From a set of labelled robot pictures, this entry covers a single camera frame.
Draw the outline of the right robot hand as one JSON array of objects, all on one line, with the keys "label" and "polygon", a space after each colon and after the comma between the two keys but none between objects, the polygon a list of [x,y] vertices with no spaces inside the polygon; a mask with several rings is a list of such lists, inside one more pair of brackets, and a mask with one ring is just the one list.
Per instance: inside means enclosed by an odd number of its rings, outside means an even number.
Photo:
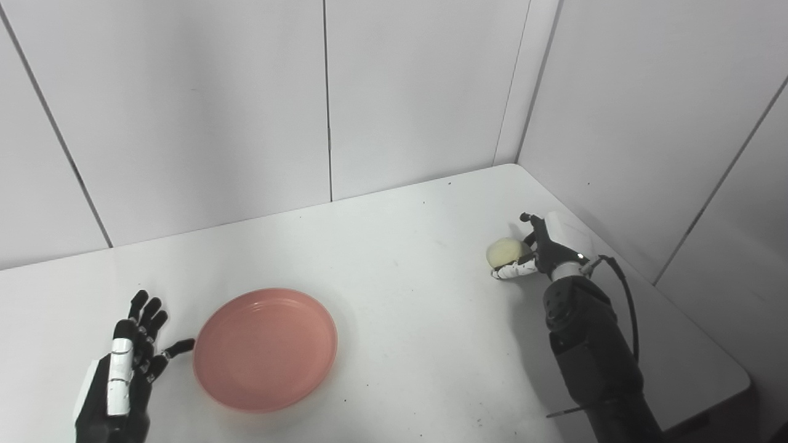
[{"label": "right robot hand", "polygon": [[548,276],[550,281],[571,276],[590,278],[598,255],[588,227],[557,211],[543,218],[524,212],[520,220],[530,224],[531,233],[521,241],[498,239],[487,249],[492,278],[509,280],[535,273]]}]

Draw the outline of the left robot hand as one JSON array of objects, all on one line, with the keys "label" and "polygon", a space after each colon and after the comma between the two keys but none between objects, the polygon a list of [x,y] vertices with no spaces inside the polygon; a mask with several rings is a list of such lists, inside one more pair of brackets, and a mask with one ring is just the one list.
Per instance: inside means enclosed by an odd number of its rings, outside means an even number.
[{"label": "left robot hand", "polygon": [[75,406],[76,442],[146,441],[155,381],[172,359],[195,347],[195,339],[188,338],[156,351],[168,319],[161,299],[136,292],[129,314],[115,325],[109,353],[88,367]]}]

